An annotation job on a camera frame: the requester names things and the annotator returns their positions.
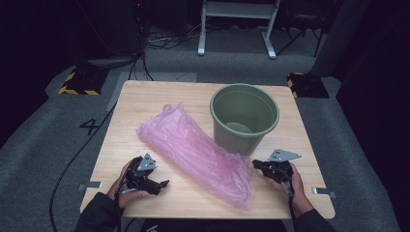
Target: wooden table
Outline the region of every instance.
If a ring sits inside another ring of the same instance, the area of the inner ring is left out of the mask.
[[[172,162],[151,151],[135,130],[161,113],[166,104],[182,103],[186,112],[211,138],[213,118],[210,100],[223,84],[127,81],[108,127],[91,181],[102,188],[88,188],[81,211],[98,192],[107,192],[119,177],[122,167],[132,158],[150,153],[158,168],[149,176],[156,182],[170,180],[159,195],[133,201],[124,217],[133,218],[290,218],[287,202],[275,191],[259,170],[254,170],[254,197],[249,211],[235,208],[216,198]],[[312,151],[292,93],[287,87],[260,86],[278,103],[277,127],[265,135],[252,160],[267,160],[276,148],[300,154],[293,163],[302,175],[307,198],[324,218],[333,218],[335,210],[327,195],[311,193],[312,187],[325,188],[322,174]]]

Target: metal bracket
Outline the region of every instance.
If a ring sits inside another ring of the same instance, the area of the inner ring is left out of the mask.
[[[103,183],[102,182],[89,182],[87,184],[80,184],[77,188],[77,190],[86,190],[88,188],[93,188],[93,189],[100,189],[102,187]]]
[[[331,198],[335,199],[336,193],[334,191],[329,191],[327,188],[311,188],[311,192],[317,195],[329,195]]]
[[[138,165],[138,171],[152,170],[156,168],[157,164],[148,153],[145,154],[144,159],[142,159],[141,163]]]
[[[287,152],[281,149],[276,149],[269,156],[268,161],[283,162],[283,161],[298,159],[300,157],[301,155],[299,154]]]

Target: black cable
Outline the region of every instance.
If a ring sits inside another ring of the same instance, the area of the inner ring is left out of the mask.
[[[152,81],[155,81],[154,78],[153,78],[153,77],[150,75],[150,73],[148,72],[147,64],[146,64],[146,62],[145,62],[145,52],[142,52],[142,54],[141,54],[141,59],[142,59],[142,65],[143,65],[143,67],[144,67],[144,71],[147,73],[147,75],[150,77],[150,79],[151,79]]]
[[[129,80],[131,79],[131,75],[132,75],[132,69],[135,67],[137,59],[135,59],[132,63],[131,69],[130,69],[130,74],[129,74]],[[75,153],[75,155],[73,156],[73,158],[69,161],[69,163],[67,164],[67,166],[65,167],[65,169],[63,170],[63,172],[61,173],[60,177],[58,178],[57,184],[54,187],[53,192],[51,193],[51,198],[50,198],[50,202],[48,205],[48,213],[49,213],[49,217],[50,217],[50,222],[51,222],[51,226],[53,228],[54,232],[57,232],[57,226],[55,224],[54,221],[54,215],[53,215],[53,203],[54,203],[54,197],[55,197],[55,193],[57,192],[57,189],[61,183],[61,181],[63,180],[64,175],[66,174],[67,170],[70,168],[70,166],[72,165],[72,163],[75,161],[75,159],[78,157],[78,155],[82,152],[82,150],[84,150],[84,148],[88,145],[88,143],[91,141],[91,139],[93,139],[93,137],[96,135],[96,133],[100,130],[100,128],[103,126],[103,124],[105,123],[106,119],[108,118],[108,116],[112,113],[112,111],[114,110],[115,106],[117,105],[117,102],[114,103],[114,105],[111,107],[111,109],[109,110],[109,112],[105,115],[105,117],[102,119],[102,122],[100,123],[100,126],[96,128],[96,130],[90,135],[90,137],[85,141],[85,143],[80,147],[80,149]]]
[[[78,7],[81,9],[82,14],[85,16],[85,18],[88,21],[88,24],[91,26],[91,28],[93,29],[94,33],[96,34],[97,38],[99,39],[99,41],[102,43],[103,46],[105,46],[105,48],[107,48],[108,50],[112,51],[113,53],[117,54],[117,55],[133,55],[133,53],[129,53],[129,54],[125,54],[122,52],[118,52],[114,49],[112,49],[111,47],[109,47],[101,38],[100,34],[97,32],[96,28],[94,27],[93,23],[91,22],[90,17],[87,15],[87,13],[84,11],[84,9],[82,8],[81,4],[78,2],[78,0],[75,0],[76,4],[78,5]]]
[[[126,230],[125,230],[124,232],[128,232],[128,229],[130,228],[130,226],[132,225],[132,223],[133,223],[134,221],[136,221],[136,218],[133,218],[133,219],[127,224]]]

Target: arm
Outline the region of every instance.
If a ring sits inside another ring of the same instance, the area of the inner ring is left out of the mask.
[[[148,192],[144,190],[137,190],[128,192],[126,194],[120,194],[120,199],[118,202],[119,209],[116,206],[115,191],[120,185],[121,179],[124,176],[130,163],[131,162],[127,163],[123,167],[120,177],[114,182],[114,184],[112,184],[107,194],[98,192],[94,196],[94,199],[90,201],[90,203],[81,213],[74,231],[114,231],[117,225],[118,211],[121,216],[124,208],[129,202],[133,201],[136,198],[148,195]]]
[[[301,174],[296,169],[296,166],[291,163],[293,175],[292,184],[295,190],[292,207],[295,213],[294,228],[296,232],[333,232],[336,231],[332,225],[325,220],[311,205],[308,198],[305,196],[304,184]],[[288,195],[281,184],[278,184],[272,179],[268,179],[269,183],[287,200]]]

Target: chair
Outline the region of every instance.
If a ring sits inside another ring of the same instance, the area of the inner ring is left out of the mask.
[[[324,30],[328,27],[328,20],[331,14],[334,14],[334,7],[338,0],[334,0],[330,4],[320,4],[314,0],[286,0],[283,1],[284,19],[282,26],[289,33],[290,28],[297,28],[300,33],[294,37],[287,45],[285,45],[277,55],[280,55],[288,46],[296,41],[301,36],[304,36],[306,30],[313,32],[318,40],[313,57],[316,58],[319,50],[320,42],[322,41]],[[319,37],[315,31],[320,29]]]

